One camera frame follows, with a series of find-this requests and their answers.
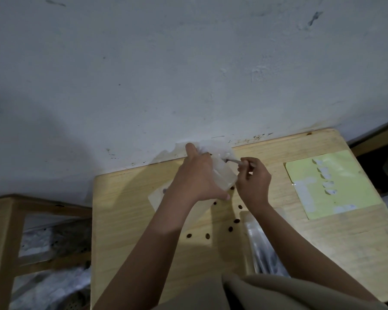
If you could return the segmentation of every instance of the floor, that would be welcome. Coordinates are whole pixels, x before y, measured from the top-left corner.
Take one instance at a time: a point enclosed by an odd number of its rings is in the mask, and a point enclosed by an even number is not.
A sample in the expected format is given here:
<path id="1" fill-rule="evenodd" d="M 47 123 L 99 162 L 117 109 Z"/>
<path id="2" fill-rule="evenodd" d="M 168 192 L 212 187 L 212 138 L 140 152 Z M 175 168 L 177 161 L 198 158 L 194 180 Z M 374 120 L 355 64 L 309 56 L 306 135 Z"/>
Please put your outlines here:
<path id="1" fill-rule="evenodd" d="M 23 234 L 19 256 L 43 254 L 54 258 L 90 251 L 91 234 L 91 219 L 29 231 Z M 90 262 L 68 270 L 18 276 L 14 280 L 9 309 L 81 309 L 90 300 L 90 284 Z"/>

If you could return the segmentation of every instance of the hand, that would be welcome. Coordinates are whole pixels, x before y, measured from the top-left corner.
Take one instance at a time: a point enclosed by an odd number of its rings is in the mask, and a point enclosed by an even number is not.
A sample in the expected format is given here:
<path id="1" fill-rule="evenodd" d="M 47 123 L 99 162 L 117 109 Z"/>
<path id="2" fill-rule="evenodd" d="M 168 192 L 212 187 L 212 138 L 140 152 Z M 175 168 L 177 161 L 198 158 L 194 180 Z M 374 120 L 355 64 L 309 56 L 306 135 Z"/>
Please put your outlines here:
<path id="1" fill-rule="evenodd" d="M 192 143 L 185 146 L 187 157 L 178 169 L 174 180 L 164 198 L 179 196 L 192 203 L 209 199 L 230 199 L 227 191 L 222 190 L 213 180 L 213 161 L 211 155 L 198 154 L 196 147 Z"/>
<path id="2" fill-rule="evenodd" d="M 241 158 L 237 176 L 237 192 L 252 214 L 269 205 L 269 185 L 271 175 L 264 164 L 257 158 Z"/>

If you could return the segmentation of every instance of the beige fabric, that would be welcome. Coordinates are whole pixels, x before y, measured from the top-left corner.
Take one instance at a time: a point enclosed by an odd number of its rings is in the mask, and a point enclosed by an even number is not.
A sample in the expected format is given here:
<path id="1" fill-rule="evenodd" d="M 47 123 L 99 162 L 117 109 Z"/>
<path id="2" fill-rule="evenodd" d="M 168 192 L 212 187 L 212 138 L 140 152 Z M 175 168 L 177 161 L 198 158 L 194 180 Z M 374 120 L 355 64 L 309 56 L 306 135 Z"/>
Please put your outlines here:
<path id="1" fill-rule="evenodd" d="M 368 302 L 299 279 L 257 274 L 240 279 L 224 274 L 200 281 L 177 297 L 155 307 L 177 309 L 290 309 L 290 310 L 379 310 L 388 307 Z"/>

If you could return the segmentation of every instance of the yellow card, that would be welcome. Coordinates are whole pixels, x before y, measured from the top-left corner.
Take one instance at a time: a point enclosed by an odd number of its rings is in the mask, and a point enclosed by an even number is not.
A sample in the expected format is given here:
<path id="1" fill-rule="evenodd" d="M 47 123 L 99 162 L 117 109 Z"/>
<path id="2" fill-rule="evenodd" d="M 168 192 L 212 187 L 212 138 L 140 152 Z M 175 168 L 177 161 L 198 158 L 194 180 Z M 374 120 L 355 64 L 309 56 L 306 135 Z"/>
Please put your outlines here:
<path id="1" fill-rule="evenodd" d="M 382 203 L 348 150 L 286 163 L 308 219 Z"/>

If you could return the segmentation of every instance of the white plastic bag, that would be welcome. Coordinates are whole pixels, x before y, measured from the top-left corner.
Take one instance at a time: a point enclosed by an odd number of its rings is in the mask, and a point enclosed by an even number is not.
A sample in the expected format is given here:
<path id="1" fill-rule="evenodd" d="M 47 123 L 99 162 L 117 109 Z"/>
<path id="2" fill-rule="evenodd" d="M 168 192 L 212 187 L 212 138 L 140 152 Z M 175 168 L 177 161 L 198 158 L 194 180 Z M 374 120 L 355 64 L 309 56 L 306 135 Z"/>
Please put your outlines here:
<path id="1" fill-rule="evenodd" d="M 245 216 L 244 226 L 252 248 L 254 271 L 256 273 L 290 277 L 263 229 L 250 212 Z"/>
<path id="2" fill-rule="evenodd" d="M 222 190 L 227 191 L 237 180 L 237 175 L 234 174 L 230 166 L 223 161 L 223 159 L 236 159 L 231 147 L 227 146 L 226 143 L 214 140 L 203 140 L 199 143 L 194 143 L 194 145 L 196 146 L 198 153 L 202 154 L 209 152 L 212 154 L 211 159 L 213 161 L 214 182 Z M 164 194 L 171 183 L 172 181 L 164 183 L 148 196 L 148 200 L 155 211 L 160 206 Z M 184 231 L 194 224 L 211 207 L 215 200 L 216 199 L 197 202 L 188 214 L 182 230 Z"/>

